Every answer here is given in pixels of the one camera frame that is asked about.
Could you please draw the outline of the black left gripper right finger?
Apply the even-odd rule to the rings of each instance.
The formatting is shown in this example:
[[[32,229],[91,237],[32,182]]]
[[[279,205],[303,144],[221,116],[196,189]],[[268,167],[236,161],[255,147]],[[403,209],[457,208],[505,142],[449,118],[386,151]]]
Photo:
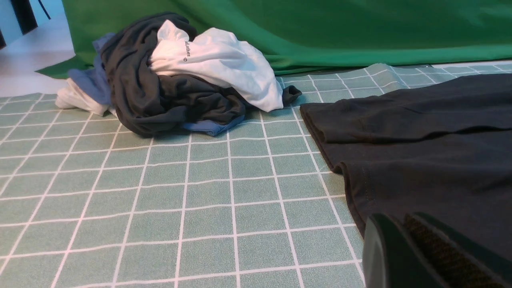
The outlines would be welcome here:
[[[510,288],[511,262],[426,213],[406,214],[404,228],[452,288]]]

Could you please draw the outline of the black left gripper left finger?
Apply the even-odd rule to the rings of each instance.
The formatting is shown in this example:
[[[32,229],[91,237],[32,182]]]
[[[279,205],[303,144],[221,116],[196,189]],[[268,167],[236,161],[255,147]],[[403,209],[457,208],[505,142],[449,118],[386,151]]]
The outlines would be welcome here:
[[[440,287],[440,278],[407,231],[384,214],[366,221],[362,265],[368,288]]]

